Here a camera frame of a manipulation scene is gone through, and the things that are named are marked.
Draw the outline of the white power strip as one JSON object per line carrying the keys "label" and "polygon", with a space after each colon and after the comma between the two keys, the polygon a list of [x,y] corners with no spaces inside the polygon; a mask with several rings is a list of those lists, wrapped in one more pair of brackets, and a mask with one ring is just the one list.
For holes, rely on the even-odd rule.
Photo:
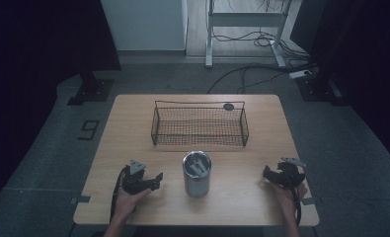
{"label": "white power strip", "polygon": [[297,78],[308,77],[312,75],[313,74],[310,70],[300,70],[300,71],[289,73],[289,79],[297,79]]}

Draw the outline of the white metal desk frame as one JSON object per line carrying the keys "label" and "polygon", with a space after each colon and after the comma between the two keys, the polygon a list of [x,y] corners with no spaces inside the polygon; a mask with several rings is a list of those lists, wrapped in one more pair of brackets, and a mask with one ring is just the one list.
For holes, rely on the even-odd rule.
{"label": "white metal desk frame", "polygon": [[280,12],[256,12],[256,13],[221,13],[214,12],[214,0],[206,0],[207,38],[205,45],[205,67],[213,65],[212,32],[215,27],[265,27],[277,28],[276,35],[271,41],[271,50],[277,65],[280,68],[286,66],[282,57],[281,35],[288,17],[292,0],[287,0]]}

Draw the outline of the white cabinet panel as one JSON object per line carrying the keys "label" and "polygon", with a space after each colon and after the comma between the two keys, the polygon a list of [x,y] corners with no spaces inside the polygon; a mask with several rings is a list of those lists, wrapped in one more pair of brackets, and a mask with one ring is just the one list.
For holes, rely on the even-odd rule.
{"label": "white cabinet panel", "polygon": [[184,51],[187,0],[101,0],[119,51]]}

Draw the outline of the black stand base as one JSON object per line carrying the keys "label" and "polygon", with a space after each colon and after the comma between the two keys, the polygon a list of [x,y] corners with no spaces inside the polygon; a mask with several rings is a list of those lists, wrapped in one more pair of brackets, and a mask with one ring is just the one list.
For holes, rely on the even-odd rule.
{"label": "black stand base", "polygon": [[350,104],[344,80],[338,74],[332,74],[328,79],[308,75],[295,82],[305,102],[329,102],[333,106]]}
{"label": "black stand base", "polygon": [[113,79],[97,79],[93,71],[80,73],[82,84],[75,96],[71,97],[68,106],[81,106],[85,102],[105,102],[115,83]]}

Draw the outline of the black wire mesh basket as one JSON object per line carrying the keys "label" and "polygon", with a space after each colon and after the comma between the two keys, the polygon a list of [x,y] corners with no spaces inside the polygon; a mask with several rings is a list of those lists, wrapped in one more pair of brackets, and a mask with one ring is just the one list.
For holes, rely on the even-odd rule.
{"label": "black wire mesh basket", "polygon": [[[224,104],[234,110],[226,111]],[[156,101],[151,125],[154,145],[247,145],[249,128],[243,101]]]}

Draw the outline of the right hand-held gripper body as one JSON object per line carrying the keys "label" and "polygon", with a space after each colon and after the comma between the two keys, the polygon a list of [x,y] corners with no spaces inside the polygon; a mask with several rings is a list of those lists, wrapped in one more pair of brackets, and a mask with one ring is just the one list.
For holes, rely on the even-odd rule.
{"label": "right hand-held gripper body", "polygon": [[282,157],[277,164],[279,180],[277,185],[284,189],[297,188],[304,180],[305,174],[299,172],[299,167],[305,168],[306,164],[298,158]]}

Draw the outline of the person's right hand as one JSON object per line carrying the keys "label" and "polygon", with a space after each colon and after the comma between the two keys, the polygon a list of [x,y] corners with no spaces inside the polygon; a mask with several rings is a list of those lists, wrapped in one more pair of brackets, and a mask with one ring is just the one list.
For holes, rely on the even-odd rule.
{"label": "person's right hand", "polygon": [[276,200],[281,208],[283,219],[285,221],[295,222],[295,204],[301,202],[308,192],[305,185],[300,184],[299,187],[294,190],[296,197],[294,197],[291,190],[285,190],[276,184],[271,184],[271,187],[273,188]]}

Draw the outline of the dark curtain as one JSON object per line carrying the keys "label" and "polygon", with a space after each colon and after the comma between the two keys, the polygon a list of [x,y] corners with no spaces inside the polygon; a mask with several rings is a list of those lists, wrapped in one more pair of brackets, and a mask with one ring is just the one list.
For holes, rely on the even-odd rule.
{"label": "dark curtain", "polygon": [[321,79],[340,75],[350,106],[390,153],[390,0],[301,0],[290,39]]}
{"label": "dark curtain", "polygon": [[101,0],[0,0],[0,192],[83,71],[118,70]]}

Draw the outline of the person's left hand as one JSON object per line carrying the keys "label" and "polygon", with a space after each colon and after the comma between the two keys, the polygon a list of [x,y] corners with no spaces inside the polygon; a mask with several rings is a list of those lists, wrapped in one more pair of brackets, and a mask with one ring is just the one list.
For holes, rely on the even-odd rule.
{"label": "person's left hand", "polygon": [[136,195],[130,195],[123,189],[119,189],[116,195],[115,212],[113,220],[126,222],[128,217],[132,214],[137,204],[145,197],[151,194],[151,190],[144,190]]}

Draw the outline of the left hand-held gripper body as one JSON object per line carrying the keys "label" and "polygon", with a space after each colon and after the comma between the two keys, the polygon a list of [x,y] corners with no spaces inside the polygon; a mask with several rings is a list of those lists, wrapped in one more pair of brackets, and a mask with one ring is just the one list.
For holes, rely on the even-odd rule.
{"label": "left hand-held gripper body", "polygon": [[152,184],[143,180],[145,168],[145,164],[131,160],[130,164],[122,169],[121,186],[126,193],[136,195],[151,188]]}

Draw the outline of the stainless steel tumbler cup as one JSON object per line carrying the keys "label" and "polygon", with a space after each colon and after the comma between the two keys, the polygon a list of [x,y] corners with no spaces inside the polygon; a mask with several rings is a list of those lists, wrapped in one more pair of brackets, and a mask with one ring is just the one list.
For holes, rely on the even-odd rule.
{"label": "stainless steel tumbler cup", "polygon": [[211,160],[203,151],[191,151],[183,159],[183,173],[186,192],[200,198],[209,191]]}

